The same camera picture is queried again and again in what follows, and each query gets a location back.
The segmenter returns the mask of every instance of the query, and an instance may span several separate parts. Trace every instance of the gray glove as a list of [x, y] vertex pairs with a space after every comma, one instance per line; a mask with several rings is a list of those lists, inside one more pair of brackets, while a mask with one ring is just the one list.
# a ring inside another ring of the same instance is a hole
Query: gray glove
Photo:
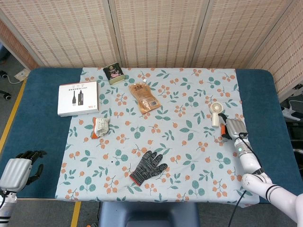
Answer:
[[162, 158], [163, 155], [157, 156], [157, 152], [152, 153], [150, 150], [147, 151], [143, 155], [135, 171], [130, 174], [130, 178], [140, 186], [143, 181], [153, 176], [159, 175], [163, 170], [167, 168], [167, 164], [161, 164], [160, 166], [157, 166]]

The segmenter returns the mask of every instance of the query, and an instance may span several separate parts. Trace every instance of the handheld fan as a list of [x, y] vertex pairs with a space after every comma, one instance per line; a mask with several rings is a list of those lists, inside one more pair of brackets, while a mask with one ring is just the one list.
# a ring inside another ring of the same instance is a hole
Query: handheld fan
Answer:
[[222, 113], [223, 106], [219, 102], [214, 102], [210, 105], [210, 111], [212, 114], [212, 126], [213, 127], [219, 127], [219, 113]]

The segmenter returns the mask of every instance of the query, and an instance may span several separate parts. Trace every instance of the floor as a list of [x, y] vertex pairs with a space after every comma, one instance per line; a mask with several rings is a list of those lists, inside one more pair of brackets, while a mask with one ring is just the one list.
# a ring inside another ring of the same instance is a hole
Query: floor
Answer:
[[[6, 71], [11, 77], [23, 69], [18, 61], [10, 56], [0, 70]], [[2, 135], [21, 84], [11, 85], [0, 79], [0, 89], [10, 92], [9, 101], [0, 98], [0, 135]], [[86, 227], [97, 221], [97, 202], [82, 202], [78, 227]], [[219, 203], [199, 203], [201, 226], [226, 227], [234, 206]], [[19, 200], [12, 214], [9, 227], [67, 227], [71, 226], [74, 203], [64, 201], [29, 201]], [[232, 221], [233, 227], [292, 227], [296, 224], [285, 214], [270, 204], [257, 204], [247, 208], [238, 208]]]

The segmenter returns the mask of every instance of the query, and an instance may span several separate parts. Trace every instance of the snack bag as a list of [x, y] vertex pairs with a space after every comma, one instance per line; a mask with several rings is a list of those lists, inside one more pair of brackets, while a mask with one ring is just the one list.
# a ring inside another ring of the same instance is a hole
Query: snack bag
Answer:
[[152, 95], [151, 88], [145, 83], [131, 84], [129, 90], [137, 99], [142, 114], [161, 106], [159, 101]]

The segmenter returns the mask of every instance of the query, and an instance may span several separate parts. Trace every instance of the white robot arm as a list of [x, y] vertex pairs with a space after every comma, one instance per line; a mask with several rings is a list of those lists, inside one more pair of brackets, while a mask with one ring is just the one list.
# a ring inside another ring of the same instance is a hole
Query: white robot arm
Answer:
[[43, 164], [40, 164], [34, 176], [29, 177], [33, 163], [46, 155], [45, 151], [27, 151], [19, 154], [16, 158], [11, 158], [5, 166], [0, 179], [0, 227], [6, 227], [11, 213], [17, 203], [17, 192], [21, 191], [26, 185], [39, 179]]
[[220, 114], [220, 116], [226, 123], [222, 129], [222, 136], [235, 141], [234, 145], [245, 171], [242, 177], [243, 188], [268, 200], [295, 221], [298, 227], [303, 227], [303, 194], [295, 196], [286, 189], [273, 184], [250, 146], [244, 123], [227, 119], [224, 114]]

